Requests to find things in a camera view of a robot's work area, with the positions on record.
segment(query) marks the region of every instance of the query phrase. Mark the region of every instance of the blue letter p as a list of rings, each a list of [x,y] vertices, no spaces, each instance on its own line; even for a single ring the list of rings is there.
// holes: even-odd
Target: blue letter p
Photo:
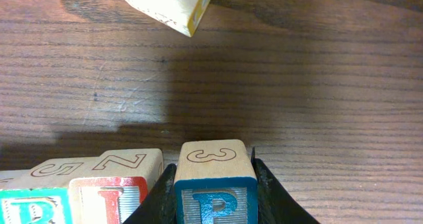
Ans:
[[[194,194],[192,197],[200,203],[201,223],[213,224],[214,217],[224,217],[237,208],[237,199],[226,192]],[[213,200],[223,200],[225,205],[222,210],[214,211]]]

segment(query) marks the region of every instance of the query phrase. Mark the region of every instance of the toy block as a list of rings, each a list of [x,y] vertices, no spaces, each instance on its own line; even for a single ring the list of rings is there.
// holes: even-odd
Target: toy block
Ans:
[[[185,143],[174,189],[178,224],[257,223],[257,179],[242,141]]]
[[[125,0],[135,9],[192,36],[210,0]]]
[[[69,185],[76,223],[123,223],[163,171],[160,149],[107,151]]]
[[[69,182],[95,158],[50,159],[0,190],[0,223],[71,224]]]
[[[19,178],[22,174],[26,172],[28,172],[28,170],[0,171],[0,189],[2,189],[8,182],[12,182],[14,179]]]

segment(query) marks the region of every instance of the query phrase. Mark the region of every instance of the wooden surface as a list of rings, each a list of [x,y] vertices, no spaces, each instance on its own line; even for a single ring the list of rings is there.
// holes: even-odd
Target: wooden surface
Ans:
[[[423,222],[423,0],[212,0],[193,38],[124,0],[0,0],[0,164],[256,146],[322,223]]]

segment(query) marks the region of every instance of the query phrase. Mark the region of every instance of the wood grain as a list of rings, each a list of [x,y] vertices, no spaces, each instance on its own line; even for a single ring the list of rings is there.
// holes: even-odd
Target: wood grain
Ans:
[[[423,221],[423,0],[0,0],[0,164],[241,139],[322,223]]]

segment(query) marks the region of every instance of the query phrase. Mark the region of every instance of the dark wood tabletop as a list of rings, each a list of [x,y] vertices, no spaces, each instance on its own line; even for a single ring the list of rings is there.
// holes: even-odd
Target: dark wood tabletop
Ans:
[[[0,0],[0,164],[241,139],[322,223],[423,222],[423,0]]]

